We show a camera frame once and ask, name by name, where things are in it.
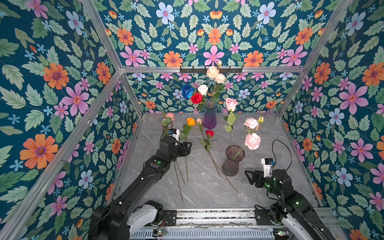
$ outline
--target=red rose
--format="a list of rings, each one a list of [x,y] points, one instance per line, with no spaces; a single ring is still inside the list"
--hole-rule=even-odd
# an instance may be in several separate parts
[[[195,95],[191,97],[191,101],[194,104],[199,104],[201,103],[202,100],[203,100],[203,95],[201,95],[200,93],[195,93]]]
[[[211,137],[213,137],[213,136],[215,135],[215,132],[212,131],[212,130],[206,130],[205,133],[207,134],[207,136],[208,136],[209,138],[211,138]]]

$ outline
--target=marble surface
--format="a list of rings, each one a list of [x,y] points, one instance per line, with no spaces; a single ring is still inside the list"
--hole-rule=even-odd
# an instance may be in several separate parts
[[[196,119],[203,118],[204,116],[203,113],[183,113],[175,115],[176,119],[173,122],[173,127],[178,129],[182,129],[182,125],[186,123],[188,117]],[[211,154],[221,168],[226,159],[225,150],[231,145],[231,140],[229,133],[224,129],[226,121],[223,119],[223,116],[227,116],[227,114],[218,113],[216,116],[217,126],[213,129],[215,135],[212,139],[215,140],[212,143]],[[242,146],[244,143],[246,130],[243,123],[245,119],[249,117],[257,119],[259,116],[261,115],[257,113],[239,114],[233,132],[235,145]],[[143,123],[137,143],[128,163],[128,170],[123,176],[122,185],[115,196],[118,196],[135,180],[142,170],[143,163],[158,149],[162,133],[160,123],[162,118],[163,116],[159,114],[146,114],[143,116]],[[180,174],[178,173],[184,201],[182,201],[180,197],[176,172],[172,163],[171,169],[146,193],[139,205],[143,205],[148,200],[154,200],[163,204],[165,209],[242,208],[254,207],[255,204],[269,207],[275,201],[270,200],[266,196],[265,189],[258,189],[250,185],[244,171],[263,170],[260,159],[267,157],[274,158],[271,150],[272,141],[279,139],[290,147],[292,152],[293,162],[287,172],[292,178],[294,189],[303,194],[314,207],[317,207],[318,203],[313,194],[311,183],[309,183],[307,175],[304,172],[301,160],[297,157],[296,149],[294,149],[284,130],[283,122],[278,118],[268,134],[262,134],[260,131],[258,134],[262,140],[260,147],[253,151],[248,148],[245,149],[245,158],[240,162],[238,174],[233,177],[228,177],[234,187],[239,191],[239,194],[234,191],[223,176],[219,177],[208,152],[199,142],[202,135],[196,126],[188,135],[188,141],[192,142],[192,149],[190,155],[187,157],[189,182],[186,182],[186,185],[183,184]],[[283,169],[288,167],[290,155],[287,148],[281,143],[275,142],[274,152],[277,158],[275,168]],[[187,181],[184,157],[178,158],[177,161],[184,179]]]

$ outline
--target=purple glass vase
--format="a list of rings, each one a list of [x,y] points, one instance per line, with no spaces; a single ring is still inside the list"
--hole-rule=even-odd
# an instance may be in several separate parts
[[[205,114],[203,119],[203,125],[206,129],[213,129],[216,127],[216,109],[217,102],[213,100],[206,100],[204,103]]]

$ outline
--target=blue rose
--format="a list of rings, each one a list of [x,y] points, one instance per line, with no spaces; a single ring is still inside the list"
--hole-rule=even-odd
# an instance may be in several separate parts
[[[190,98],[190,97],[192,97],[195,89],[191,85],[186,84],[181,88],[181,91],[182,91],[181,94],[183,95],[183,97]]]

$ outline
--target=mauve glass vase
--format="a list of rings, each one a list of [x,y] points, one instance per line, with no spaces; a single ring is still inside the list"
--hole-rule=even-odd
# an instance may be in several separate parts
[[[233,177],[237,175],[239,172],[239,162],[242,161],[245,157],[244,150],[240,151],[240,147],[237,145],[232,145],[227,148],[225,154],[227,155],[227,159],[223,163],[221,169],[223,173],[229,177]]]
[[[204,103],[205,114],[203,119],[203,125],[206,129],[213,129],[216,127],[216,109],[217,102],[212,100],[206,100]]]

